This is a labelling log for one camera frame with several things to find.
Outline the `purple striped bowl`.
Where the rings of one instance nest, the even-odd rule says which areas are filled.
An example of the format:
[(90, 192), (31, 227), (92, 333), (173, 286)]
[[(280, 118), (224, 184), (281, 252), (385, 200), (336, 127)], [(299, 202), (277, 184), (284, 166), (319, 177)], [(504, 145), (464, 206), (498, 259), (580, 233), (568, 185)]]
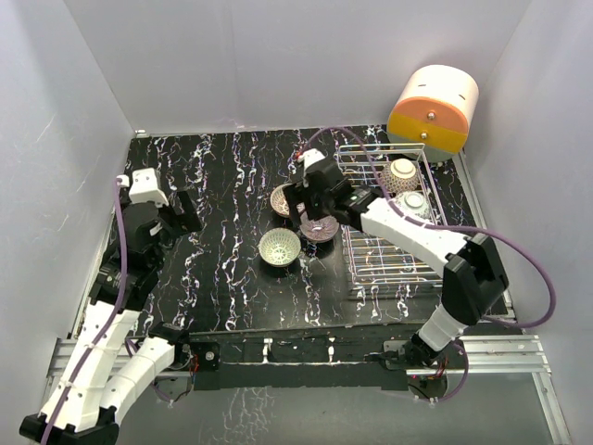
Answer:
[(312, 220), (306, 212), (300, 215), (300, 232), (312, 243), (330, 241), (338, 232), (339, 222), (332, 216)]

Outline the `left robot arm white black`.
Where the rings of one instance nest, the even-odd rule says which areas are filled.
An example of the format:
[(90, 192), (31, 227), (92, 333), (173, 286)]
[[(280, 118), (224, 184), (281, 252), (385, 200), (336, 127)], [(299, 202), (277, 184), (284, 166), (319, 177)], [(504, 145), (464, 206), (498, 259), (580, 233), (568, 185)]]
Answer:
[(117, 204), (118, 238), (102, 259), (82, 331), (53, 394), (23, 419), (22, 437), (38, 444), (114, 444), (125, 415), (157, 376), (190, 362), (188, 331), (160, 323), (112, 370), (158, 283), (167, 249), (202, 228), (189, 194), (176, 197), (181, 212), (149, 199)]

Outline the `green patterned white bowl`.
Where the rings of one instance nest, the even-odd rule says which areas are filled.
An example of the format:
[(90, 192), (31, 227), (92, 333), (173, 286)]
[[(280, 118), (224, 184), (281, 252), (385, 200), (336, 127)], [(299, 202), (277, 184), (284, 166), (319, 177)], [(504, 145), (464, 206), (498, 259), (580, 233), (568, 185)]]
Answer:
[(273, 267), (286, 267), (293, 263), (301, 250), (297, 234), (284, 228), (274, 228), (259, 241), (260, 257)]

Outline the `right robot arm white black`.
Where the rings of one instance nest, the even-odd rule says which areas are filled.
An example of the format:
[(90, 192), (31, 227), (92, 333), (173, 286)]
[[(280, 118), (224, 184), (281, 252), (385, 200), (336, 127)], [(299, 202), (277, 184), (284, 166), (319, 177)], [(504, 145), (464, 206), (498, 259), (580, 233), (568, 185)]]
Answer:
[(340, 224), (380, 237), (427, 264), (442, 280), (441, 299), (403, 348), (404, 360), (432, 368), (446, 347), (476, 325), (502, 296), (509, 279), (494, 239), (412, 222), (392, 199), (369, 186), (354, 186), (337, 163), (317, 151), (301, 155), (301, 179), (284, 189), (290, 218), (299, 223), (333, 217)]

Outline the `red white patterned bowl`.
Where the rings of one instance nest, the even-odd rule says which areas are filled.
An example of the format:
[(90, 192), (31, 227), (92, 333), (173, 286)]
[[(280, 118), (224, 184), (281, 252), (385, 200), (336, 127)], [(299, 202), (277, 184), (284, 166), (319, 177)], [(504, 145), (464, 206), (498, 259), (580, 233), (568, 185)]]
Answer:
[(395, 203), (407, 215), (428, 221), (430, 206), (424, 195), (417, 191), (404, 191), (395, 196)]

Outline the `blue patterned white bowl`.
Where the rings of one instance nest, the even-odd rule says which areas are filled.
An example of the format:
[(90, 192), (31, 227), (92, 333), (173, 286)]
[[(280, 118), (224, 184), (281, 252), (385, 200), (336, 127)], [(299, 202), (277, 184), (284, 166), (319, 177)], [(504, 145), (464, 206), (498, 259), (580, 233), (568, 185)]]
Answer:
[(391, 195), (414, 191), (419, 185), (416, 166), (409, 159), (395, 159), (380, 173), (381, 184)]

